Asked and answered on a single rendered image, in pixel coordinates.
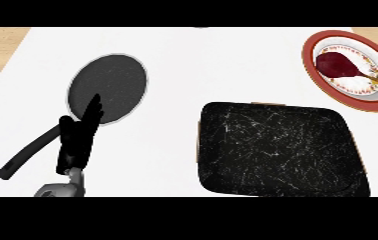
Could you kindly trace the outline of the red rimmed white plate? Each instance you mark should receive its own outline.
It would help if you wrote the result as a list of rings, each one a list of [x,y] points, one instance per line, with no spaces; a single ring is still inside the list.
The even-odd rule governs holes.
[[[349,107],[378,112],[378,44],[352,32],[321,31],[305,42],[302,58],[321,90]]]

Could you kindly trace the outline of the black square tray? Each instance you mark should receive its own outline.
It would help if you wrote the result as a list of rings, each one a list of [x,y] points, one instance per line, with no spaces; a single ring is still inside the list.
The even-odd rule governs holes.
[[[202,112],[199,176],[224,194],[368,197],[367,172],[339,112],[209,103]]]

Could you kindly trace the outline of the dark grey frying pan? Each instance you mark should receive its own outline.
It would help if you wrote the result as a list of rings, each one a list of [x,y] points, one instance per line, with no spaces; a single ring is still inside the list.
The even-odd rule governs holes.
[[[120,121],[139,105],[147,85],[147,70],[134,57],[111,54],[92,61],[77,73],[69,89],[69,108],[79,121],[97,94],[101,95],[104,111],[100,126]],[[60,125],[23,148],[0,168],[4,180],[11,179],[35,154],[57,138],[61,138]]]

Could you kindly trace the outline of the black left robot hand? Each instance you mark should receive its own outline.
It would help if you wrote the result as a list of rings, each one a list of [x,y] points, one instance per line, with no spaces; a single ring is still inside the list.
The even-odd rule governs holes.
[[[101,95],[97,94],[80,121],[70,116],[60,118],[61,150],[57,173],[61,175],[66,175],[73,168],[85,169],[88,166],[103,116]]]

